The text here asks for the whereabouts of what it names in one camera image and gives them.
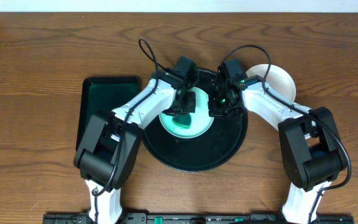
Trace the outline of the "white plate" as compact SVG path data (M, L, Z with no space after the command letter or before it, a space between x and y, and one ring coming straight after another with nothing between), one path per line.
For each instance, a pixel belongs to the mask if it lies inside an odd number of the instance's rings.
M254 75L258 75L260 77L264 77L265 72L268 69L268 64L259 64L249 68L246 71L246 74L251 77ZM296 98L296 86L292 77L289 73L287 73L284 69L272 65L270 67L267 83L279 94L288 98L291 101L294 101Z

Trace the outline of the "green scrub sponge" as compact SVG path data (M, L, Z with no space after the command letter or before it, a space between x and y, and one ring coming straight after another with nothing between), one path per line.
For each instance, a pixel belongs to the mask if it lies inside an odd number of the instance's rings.
M172 118L172 123L184 129L189 129L191 126L191 115L190 114L179 114Z

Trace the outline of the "mint plate top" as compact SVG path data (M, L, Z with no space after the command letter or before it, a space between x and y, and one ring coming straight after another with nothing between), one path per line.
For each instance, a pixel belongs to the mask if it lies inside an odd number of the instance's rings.
M196 93L196 110L191 115L191 126L189 129L184 129L172 123L174 116L159 114L159 120L162 126L173 136L178 138L195 138L205 133L212 125L214 118L208 114L208 94L198 88L193 87L190 91Z

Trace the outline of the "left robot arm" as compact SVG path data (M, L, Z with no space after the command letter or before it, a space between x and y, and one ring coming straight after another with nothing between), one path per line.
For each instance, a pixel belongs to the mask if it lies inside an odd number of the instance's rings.
M121 187L134 168L144 129L181 103L189 82L189 75L159 70L131 101L90 117L73 160L90 192L88 223L117 223Z

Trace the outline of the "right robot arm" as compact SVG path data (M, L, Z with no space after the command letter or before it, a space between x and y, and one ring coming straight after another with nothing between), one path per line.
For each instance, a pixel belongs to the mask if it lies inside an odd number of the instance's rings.
M349 182L350 158L327 108L299 105L257 75L213 79L208 106L211 116L254 112L278 131L283 167L291 182L282 208L286 221L313 223L323 194Z

